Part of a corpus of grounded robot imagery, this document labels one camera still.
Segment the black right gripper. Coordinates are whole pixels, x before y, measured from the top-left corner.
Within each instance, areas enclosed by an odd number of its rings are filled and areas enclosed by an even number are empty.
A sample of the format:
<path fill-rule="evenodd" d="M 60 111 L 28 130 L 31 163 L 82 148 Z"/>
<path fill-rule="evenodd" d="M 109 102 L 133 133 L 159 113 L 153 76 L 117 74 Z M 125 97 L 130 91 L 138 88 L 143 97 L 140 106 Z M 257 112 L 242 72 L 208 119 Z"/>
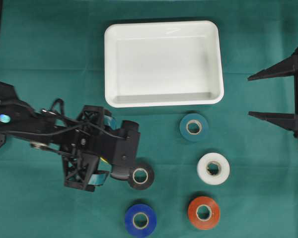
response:
<path fill-rule="evenodd" d="M 287 58 L 267 69 L 249 76 L 248 81 L 265 78 L 285 77 L 294 74 L 295 115 L 262 112 L 248 112 L 248 115 L 260 120 L 265 120 L 283 129 L 295 129 L 296 126 L 294 137 L 298 138 L 298 48 L 296 48 L 293 56 L 295 57 L 295 62 L 292 58 Z"/>

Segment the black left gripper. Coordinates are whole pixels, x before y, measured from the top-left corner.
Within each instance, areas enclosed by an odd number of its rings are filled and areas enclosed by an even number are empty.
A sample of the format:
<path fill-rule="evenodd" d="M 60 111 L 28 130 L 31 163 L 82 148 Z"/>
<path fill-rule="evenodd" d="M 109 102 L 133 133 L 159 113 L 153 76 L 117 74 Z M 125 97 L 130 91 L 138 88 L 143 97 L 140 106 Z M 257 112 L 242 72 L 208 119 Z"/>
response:
<path fill-rule="evenodd" d="M 95 191 L 104 185 L 109 172 L 99 170 L 100 137 L 109 129 L 106 116 L 111 113 L 103 107 L 84 106 L 78 122 L 85 125 L 65 134 L 61 143 L 64 186 L 85 191 Z"/>

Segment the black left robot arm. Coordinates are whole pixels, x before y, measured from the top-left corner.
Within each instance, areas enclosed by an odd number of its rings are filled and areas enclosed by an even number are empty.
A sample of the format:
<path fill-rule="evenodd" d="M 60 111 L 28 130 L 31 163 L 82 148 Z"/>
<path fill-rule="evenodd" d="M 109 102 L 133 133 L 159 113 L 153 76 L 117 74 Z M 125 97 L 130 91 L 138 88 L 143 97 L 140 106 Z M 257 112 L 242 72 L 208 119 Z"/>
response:
<path fill-rule="evenodd" d="M 101 159 L 118 140 L 111 113 L 103 107 L 84 106 L 76 119 L 65 115 L 64 101 L 36 112 L 20 100 L 12 85 L 0 82 L 0 147 L 7 135 L 30 146 L 61 156 L 64 185 L 86 191 L 102 186 L 108 171 L 99 170 Z"/>

